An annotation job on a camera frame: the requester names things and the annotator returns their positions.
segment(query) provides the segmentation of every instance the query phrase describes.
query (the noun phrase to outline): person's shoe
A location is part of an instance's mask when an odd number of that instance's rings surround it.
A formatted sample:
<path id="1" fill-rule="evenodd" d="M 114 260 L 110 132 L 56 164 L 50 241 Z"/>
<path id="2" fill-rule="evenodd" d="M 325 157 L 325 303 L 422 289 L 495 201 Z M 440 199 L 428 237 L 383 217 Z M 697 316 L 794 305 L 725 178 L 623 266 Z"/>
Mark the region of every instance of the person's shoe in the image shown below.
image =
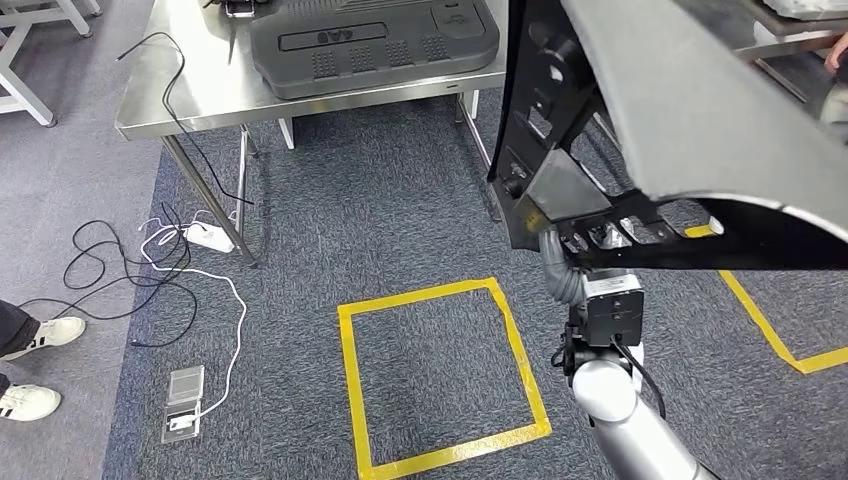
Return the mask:
<path id="1" fill-rule="evenodd" d="M 0 397 L 0 418 L 31 422 L 56 411 L 62 396 L 36 385 L 12 385 Z"/>
<path id="2" fill-rule="evenodd" d="M 41 322 L 35 338 L 23 349 L 0 357 L 0 360 L 14 360 L 21 355 L 44 347 L 56 347 L 76 340 L 85 331 L 85 321 L 77 317 L 57 318 Z"/>

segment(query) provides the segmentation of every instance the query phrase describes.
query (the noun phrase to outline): white cable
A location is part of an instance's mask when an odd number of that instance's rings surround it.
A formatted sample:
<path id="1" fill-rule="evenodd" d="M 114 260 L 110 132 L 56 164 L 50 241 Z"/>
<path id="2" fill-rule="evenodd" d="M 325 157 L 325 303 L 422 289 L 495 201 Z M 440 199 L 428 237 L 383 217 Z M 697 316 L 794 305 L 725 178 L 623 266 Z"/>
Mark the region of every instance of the white cable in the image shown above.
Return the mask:
<path id="1" fill-rule="evenodd" d="M 142 227 L 144 225 L 147 225 L 148 223 L 150 223 L 152 220 L 158 220 L 159 225 L 162 225 L 162 221 L 159 220 L 158 218 L 151 218 L 150 220 L 144 222 L 142 224 Z M 199 274 L 204 275 L 204 276 L 209 277 L 209 278 L 214 278 L 214 279 L 217 279 L 217 280 L 226 280 L 226 282 L 230 284 L 230 288 L 232 289 L 233 295 L 235 295 L 236 300 L 238 300 L 238 302 L 241 304 L 241 308 L 242 308 L 241 318 L 239 318 L 238 324 L 236 325 L 236 351 L 233 353 L 233 358 L 232 358 L 232 360 L 230 360 L 230 365 L 227 367 L 227 377 L 226 377 L 226 382 L 225 382 L 226 386 L 224 388 L 224 395 L 221 396 L 221 399 L 218 400 L 217 402 L 215 402 L 211 407 L 207 408 L 206 410 L 203 410 L 202 412 L 198 413 L 196 416 L 192 417 L 192 420 L 196 420 L 196 419 L 199 419 L 200 417 L 205 416 L 206 414 L 208 414 L 212 410 L 215 410 L 216 408 L 218 408 L 222 403 L 224 403 L 224 400 L 226 400 L 227 397 L 230 394 L 230 378 L 232 377 L 233 367 L 236 364 L 236 360 L 238 359 L 239 353 L 241 353 L 241 327 L 244 324 L 244 318 L 247 316 L 247 304 L 245 304 L 244 300 L 241 299 L 241 297 L 238 294 L 238 291 L 236 291 L 235 284 L 233 284 L 233 281 L 229 277 L 224 277 L 224 276 L 221 276 L 221 275 L 213 275 L 211 273 L 204 272 L 203 270 L 197 270 L 197 269 L 194 269 L 194 268 L 162 268 L 162 267 L 156 265 L 156 263 L 153 262 L 153 259 L 151 259 L 149 255 L 147 255 L 147 252 L 144 250 L 144 247 L 147 246 L 147 244 L 150 243 L 154 238 L 158 237 L 160 234 L 162 234 L 166 231 L 169 231 L 169 230 L 172 231 L 172 232 L 176 231 L 177 235 L 179 235 L 179 231 L 182 228 L 190 226 L 193 223 L 195 223 L 195 221 L 192 221 L 190 224 L 182 224 L 182 225 L 162 225 L 162 228 L 157 230 L 156 233 L 154 233 L 153 235 L 148 237 L 147 240 L 145 240 L 141 244 L 141 247 L 139 247 L 139 250 L 141 250 L 141 254 L 148 261 L 148 263 L 150 263 L 150 265 L 153 267 L 153 269 L 158 271 L 158 272 L 199 273 Z M 168 240 L 170 240 L 170 239 L 174 238 L 175 236 L 176 235 L 169 235 L 167 237 L 168 237 Z"/>

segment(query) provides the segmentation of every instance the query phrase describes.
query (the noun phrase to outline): yellow tape square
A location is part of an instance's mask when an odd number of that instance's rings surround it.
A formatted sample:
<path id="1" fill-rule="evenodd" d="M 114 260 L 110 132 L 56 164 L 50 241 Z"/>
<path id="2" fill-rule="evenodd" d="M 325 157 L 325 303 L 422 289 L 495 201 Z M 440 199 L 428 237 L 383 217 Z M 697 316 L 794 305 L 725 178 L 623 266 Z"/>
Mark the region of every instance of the yellow tape square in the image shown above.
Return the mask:
<path id="1" fill-rule="evenodd" d="M 518 372 L 521 375 L 521 383 L 527 401 L 530 403 L 530 411 L 533 414 L 534 423 L 509 430 L 506 432 L 490 435 L 488 437 L 472 440 L 453 447 L 442 448 L 417 455 L 412 458 L 386 463 L 383 465 L 371 464 L 371 444 L 368 439 L 368 427 L 365 422 L 365 403 L 362 397 L 362 385 L 359 378 L 359 364 L 356 360 L 356 345 L 353 339 L 353 316 L 359 313 L 385 310 L 410 303 L 432 300 L 434 298 L 446 297 L 458 293 L 469 292 L 477 289 L 487 289 L 503 314 L 506 327 L 507 340 L 515 356 Z M 542 396 L 536 386 L 536 379 L 530 368 L 530 361 L 524 351 L 521 336 L 512 312 L 506 302 L 506 296 L 498 286 L 494 278 L 482 280 L 465 280 L 462 282 L 425 288 L 413 292 L 402 293 L 390 297 L 365 300 L 362 302 L 348 303 L 338 306 L 339 327 L 342 342 L 342 356 L 344 357 L 345 376 L 347 378 L 347 390 L 350 400 L 350 414 L 353 425 L 353 443 L 356 451 L 356 466 L 361 480 L 384 480 L 403 477 L 413 473 L 423 472 L 433 468 L 456 463 L 469 458 L 478 457 L 487 453 L 496 452 L 505 448 L 514 447 L 527 443 L 551 433 L 551 423 L 542 403 Z"/>
<path id="2" fill-rule="evenodd" d="M 685 234 L 687 237 L 691 238 L 714 235 L 709 225 L 687 228 Z M 728 270 L 719 270 L 718 273 L 722 280 L 724 280 L 724 283 L 727 284 L 727 287 L 730 288 L 734 295 L 736 295 L 736 298 L 739 300 L 739 303 L 742 304 L 742 307 L 745 308 L 745 311 L 748 312 L 751 320 L 753 320 L 760 328 L 760 331 L 763 333 L 763 336 L 766 338 L 766 341 L 769 343 L 772 350 L 774 350 L 774 353 L 776 353 L 777 356 L 784 362 L 791 365 L 792 368 L 806 375 L 826 368 L 842 365 L 843 363 L 848 363 L 848 347 L 838 348 L 830 352 L 813 355 L 812 357 L 801 359 L 795 358 L 795 356 L 792 355 L 786 347 L 786 344 L 783 343 L 783 340 L 781 340 L 777 335 L 774 327 L 772 327 L 771 323 L 769 323 L 766 319 L 766 316 L 763 315 L 760 307 L 754 303 L 754 299 L 751 298 L 745 288 L 742 287 L 742 284 L 739 283 L 739 280 L 736 279 L 736 276 Z"/>

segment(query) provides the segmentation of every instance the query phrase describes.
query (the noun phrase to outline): black plastic part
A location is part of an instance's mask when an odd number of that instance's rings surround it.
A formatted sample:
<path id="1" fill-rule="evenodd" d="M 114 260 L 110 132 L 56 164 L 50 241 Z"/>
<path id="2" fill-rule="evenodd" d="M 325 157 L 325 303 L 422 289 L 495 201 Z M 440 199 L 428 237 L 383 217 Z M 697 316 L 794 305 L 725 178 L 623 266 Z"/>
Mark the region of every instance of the black plastic part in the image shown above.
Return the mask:
<path id="1" fill-rule="evenodd" d="M 251 24 L 256 70 L 280 98 L 467 72 L 498 53 L 485 0 L 302 0 Z"/>

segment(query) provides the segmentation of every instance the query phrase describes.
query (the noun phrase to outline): black cable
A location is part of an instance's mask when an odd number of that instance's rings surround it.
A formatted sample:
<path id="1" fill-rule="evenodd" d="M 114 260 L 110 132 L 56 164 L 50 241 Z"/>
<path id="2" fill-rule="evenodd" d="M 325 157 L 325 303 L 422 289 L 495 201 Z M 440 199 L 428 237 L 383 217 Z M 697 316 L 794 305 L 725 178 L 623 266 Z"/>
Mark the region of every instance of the black cable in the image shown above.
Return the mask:
<path id="1" fill-rule="evenodd" d="M 162 204 L 162 210 L 165 214 L 165 217 L 168 219 L 168 221 L 171 222 L 172 225 L 181 225 L 180 217 L 176 213 L 176 211 L 174 211 L 173 207 L 168 205 L 168 208 L 170 208 L 171 212 L 173 212 L 174 218 L 172 218 L 171 215 L 169 215 L 168 209 L 165 207 L 165 204 L 164 203 Z M 105 225 L 106 228 L 109 230 L 109 233 L 111 234 L 112 239 L 98 241 L 98 242 L 95 242 L 94 244 L 92 244 L 88 247 L 82 247 L 78 242 L 78 236 L 84 230 L 88 229 L 92 225 Z M 117 320 L 119 318 L 128 317 L 128 316 L 138 312 L 142 308 L 145 308 L 153 300 L 153 298 L 159 293 L 159 291 L 162 287 L 176 287 L 176 288 L 179 288 L 180 290 L 188 293 L 189 296 L 191 297 L 191 300 L 192 300 L 192 313 L 191 313 L 191 317 L 189 318 L 189 321 L 188 321 L 186 327 L 177 336 L 175 336 L 174 338 L 172 338 L 171 340 L 169 340 L 167 342 L 149 344 L 149 343 L 144 343 L 144 342 L 140 342 L 140 341 L 137 341 L 137 340 L 133 340 L 133 341 L 130 342 L 130 345 L 132 345 L 134 347 L 147 347 L 147 348 L 166 347 L 166 346 L 169 346 L 169 345 L 179 341 L 181 338 L 183 338 L 186 335 L 186 333 L 188 333 L 188 331 L 194 325 L 195 319 L 197 318 L 198 301 L 197 301 L 197 296 L 194 294 L 194 292 L 192 292 L 191 290 L 189 290 L 185 286 L 174 282 L 174 280 L 182 273 L 182 269 L 187 268 L 188 265 L 191 263 L 191 249 L 189 248 L 188 241 L 185 238 L 183 238 L 182 235 L 179 235 L 179 234 L 176 235 L 176 238 L 177 238 L 176 243 L 174 244 L 173 248 L 171 248 L 170 251 L 164 257 L 162 257 L 160 259 L 155 259 L 152 262 L 136 261 L 136 260 L 129 258 L 126 254 L 126 250 L 124 249 L 124 245 L 121 242 L 121 239 L 118 236 L 118 233 L 115 231 L 114 227 L 112 227 L 112 225 L 110 225 L 108 222 L 105 222 L 103 220 L 92 220 L 90 222 L 86 222 L 86 223 L 82 224 L 81 226 L 79 226 L 76 229 L 76 231 L 74 231 L 74 234 L 71 238 L 72 238 L 72 242 L 74 244 L 74 248 L 76 248 L 80 253 L 77 254 L 70 261 L 70 263 L 68 263 L 67 267 L 65 267 L 65 272 L 62 274 L 62 283 L 64 283 L 65 287 L 67 287 L 70 290 L 85 290 L 85 289 L 94 287 L 98 283 L 100 283 L 100 281 L 103 279 L 103 277 L 106 274 L 106 261 L 103 258 L 95 255 L 92 252 L 97 248 L 107 246 L 107 245 L 115 245 L 117 247 L 118 252 L 119 252 L 121 259 L 123 261 L 124 275 L 121 276 L 121 277 L 118 277 L 114 280 L 111 280 L 104 285 L 98 286 L 94 290 L 86 293 L 85 295 L 76 299 L 73 302 L 68 302 L 68 301 L 65 301 L 65 300 L 60 300 L 60 299 L 55 299 L 55 298 L 42 297 L 42 298 L 33 298 L 33 299 L 30 299 L 30 300 L 27 300 L 26 302 L 23 302 L 20 305 L 18 305 L 19 308 L 23 308 L 23 307 L 25 307 L 29 304 L 36 303 L 36 302 L 48 302 L 48 303 L 56 303 L 56 304 L 65 306 L 65 309 L 62 310 L 61 312 L 59 312 L 58 314 L 56 314 L 54 316 L 54 318 L 59 318 L 59 317 L 63 316 L 65 313 L 67 313 L 71 310 L 76 310 L 76 311 L 81 312 L 82 314 L 84 314 L 87 317 L 90 317 L 94 320 Z M 130 271 L 129 271 L 130 265 L 142 266 L 142 265 L 160 264 L 164 261 L 167 261 L 169 258 L 171 258 L 174 255 L 174 253 L 176 253 L 178 251 L 180 246 L 182 246 L 183 248 L 182 248 L 182 251 L 179 255 L 179 258 L 177 258 L 176 262 L 174 262 L 172 267 L 168 267 L 168 268 L 171 268 L 171 270 L 169 270 L 163 277 L 157 278 L 157 277 L 151 277 L 151 276 L 147 276 L 147 275 L 131 275 L 130 274 Z M 98 263 L 100 263 L 100 272 L 97 274 L 96 278 L 93 281 L 87 282 L 87 283 L 82 284 L 82 285 L 72 285 L 68 281 L 68 274 L 71 270 L 74 269 L 77 262 L 79 262 L 83 257 L 92 258 L 92 259 L 96 260 Z M 119 314 L 119 315 L 96 315 L 96 314 L 91 313 L 90 311 L 88 311 L 85 308 L 80 306 L 80 303 L 84 302 L 85 300 L 87 300 L 87 299 L 91 298 L 92 296 L 102 292 L 103 290 L 111 287 L 112 285 L 115 285 L 115 284 L 122 282 L 122 281 L 129 281 L 133 285 L 135 285 L 137 287 L 141 287 L 141 288 L 153 288 L 153 292 L 143 302 L 141 302 L 139 305 L 134 307 L 132 310 L 130 310 L 129 312 L 126 312 L 126 313 Z"/>
<path id="2" fill-rule="evenodd" d="M 123 60 L 124 57 L 126 57 L 127 55 L 132 53 L 133 50 L 140 47 L 141 45 L 144 44 L 144 42 L 146 42 L 147 40 L 149 40 L 152 37 L 155 37 L 156 35 L 162 35 L 164 37 L 167 37 L 168 40 L 170 40 L 171 43 L 174 44 L 174 47 L 177 49 L 177 53 L 180 54 L 180 68 L 177 69 L 177 73 L 175 73 L 174 76 L 171 77 L 171 81 L 168 82 L 168 85 L 165 87 L 165 90 L 162 92 L 162 105 L 165 107 L 165 110 L 168 112 L 168 115 L 171 116 L 171 119 L 174 120 L 174 123 L 176 123 L 177 126 L 180 128 L 180 131 L 182 131 L 183 134 L 185 134 L 185 136 L 188 137 L 189 142 L 191 142 L 191 144 L 194 146 L 195 150 L 197 150 L 197 153 L 200 154 L 200 157 L 203 159 L 203 161 L 206 162 L 206 166 L 209 168 L 209 171 L 212 172 L 212 178 L 215 179 L 215 183 L 218 185 L 218 188 L 221 190 L 221 193 L 223 193 L 225 196 L 230 197 L 234 200 L 244 202 L 248 205 L 253 205 L 253 202 L 251 202 L 250 200 L 245 200 L 245 199 L 243 199 L 239 196 L 232 195 L 224 189 L 223 185 L 221 185 L 221 180 L 218 179 L 218 174 L 215 173 L 215 169 L 212 168 L 212 163 L 206 157 L 206 154 L 203 153 L 203 150 L 200 149 L 200 146 L 197 145 L 197 142 L 194 141 L 194 137 L 192 137 L 191 134 L 188 133 L 188 130 L 185 129 L 185 127 L 183 126 L 180 119 L 177 118 L 177 114 L 176 114 L 176 112 L 174 112 L 174 108 L 171 106 L 171 91 L 173 91 L 174 85 L 177 83 L 177 80 L 180 78 L 180 75 L 182 75 L 183 70 L 185 69 L 185 55 L 183 55 L 183 50 L 180 48 L 180 45 L 177 43 L 177 41 L 174 40 L 174 38 L 172 36 L 168 35 L 165 32 L 153 32 L 150 35 L 142 38 L 138 43 L 136 43 L 135 45 L 130 47 L 124 53 L 118 55 L 117 60 Z"/>
<path id="3" fill-rule="evenodd" d="M 621 356 L 626 358 L 627 361 L 630 362 L 631 365 L 633 365 L 633 368 L 639 370 L 639 373 L 642 374 L 642 377 L 645 379 L 645 382 L 648 384 L 648 386 L 651 387 L 651 390 L 654 392 L 654 397 L 656 397 L 657 399 L 657 409 L 660 411 L 660 417 L 665 419 L 665 400 L 663 400 L 662 392 L 660 392 L 660 387 L 658 387 L 657 383 L 654 382 L 654 378 L 651 377 L 651 374 L 649 374 L 648 371 L 645 370 L 645 367 L 643 367 L 642 364 L 639 363 L 638 360 L 636 360 L 636 357 L 634 357 L 633 354 L 630 353 L 630 349 L 627 348 L 626 345 L 622 345 L 619 342 L 620 335 L 613 335 L 610 340 L 612 341 L 612 344 L 615 346 L 615 348 L 618 350 L 618 353 L 620 353 Z"/>

